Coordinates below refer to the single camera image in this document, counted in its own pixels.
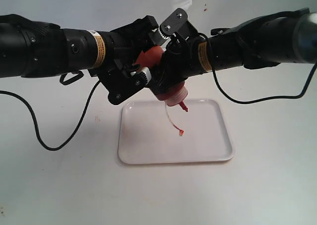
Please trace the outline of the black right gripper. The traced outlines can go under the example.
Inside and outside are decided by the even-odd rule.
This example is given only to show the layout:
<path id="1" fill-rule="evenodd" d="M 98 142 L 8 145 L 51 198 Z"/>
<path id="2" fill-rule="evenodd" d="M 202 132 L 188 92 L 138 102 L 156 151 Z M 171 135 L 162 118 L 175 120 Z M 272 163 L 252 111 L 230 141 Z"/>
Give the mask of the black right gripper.
<path id="1" fill-rule="evenodd" d="M 189 21 L 171 36 L 163 52 L 163 65 L 167 67 L 167 75 L 171 79 L 185 81 L 189 76 L 202 72 L 196 66 L 197 50 L 194 49 L 194 44 L 201 39 L 197 29 Z"/>

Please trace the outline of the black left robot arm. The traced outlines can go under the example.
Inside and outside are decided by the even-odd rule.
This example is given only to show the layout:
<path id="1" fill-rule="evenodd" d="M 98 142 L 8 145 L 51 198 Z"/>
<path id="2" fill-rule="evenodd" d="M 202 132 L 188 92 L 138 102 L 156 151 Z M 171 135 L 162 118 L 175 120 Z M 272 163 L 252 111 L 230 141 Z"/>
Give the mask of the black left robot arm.
<path id="1" fill-rule="evenodd" d="M 157 27 L 149 15 L 110 32 L 66 29 L 17 14 L 3 15 L 0 75 L 59 76 L 61 84 L 69 85 L 87 70 L 108 90 L 108 101 L 119 105 L 150 82 L 150 70 L 136 60 L 155 45 L 152 37 Z"/>

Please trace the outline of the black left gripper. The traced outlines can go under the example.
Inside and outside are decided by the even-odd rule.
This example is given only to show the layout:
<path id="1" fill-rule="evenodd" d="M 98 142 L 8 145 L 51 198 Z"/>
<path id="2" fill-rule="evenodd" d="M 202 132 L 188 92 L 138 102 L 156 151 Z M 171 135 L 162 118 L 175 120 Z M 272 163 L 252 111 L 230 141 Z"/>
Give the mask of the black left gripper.
<path id="1" fill-rule="evenodd" d="M 107 90 L 113 87 L 116 80 L 130 78 L 140 69 L 135 61 L 142 51 L 144 36 L 158 27 L 156 19 L 146 15 L 133 24 L 110 32 L 98 31 L 104 41 L 105 56 L 102 64 L 90 70 L 90 73 L 97 76 Z"/>

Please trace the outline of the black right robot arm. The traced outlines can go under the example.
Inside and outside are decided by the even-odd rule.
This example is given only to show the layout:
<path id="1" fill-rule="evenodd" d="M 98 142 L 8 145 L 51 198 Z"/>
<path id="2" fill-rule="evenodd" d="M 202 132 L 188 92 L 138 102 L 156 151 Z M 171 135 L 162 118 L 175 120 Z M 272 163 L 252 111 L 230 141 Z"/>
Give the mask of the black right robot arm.
<path id="1" fill-rule="evenodd" d="M 163 24 L 170 37 L 149 83 L 158 95 L 187 78 L 243 66 L 274 67 L 281 63 L 316 63 L 317 15 L 308 8 L 248 20 L 232 28 L 216 28 L 207 37 L 189 20 L 173 13 Z"/>

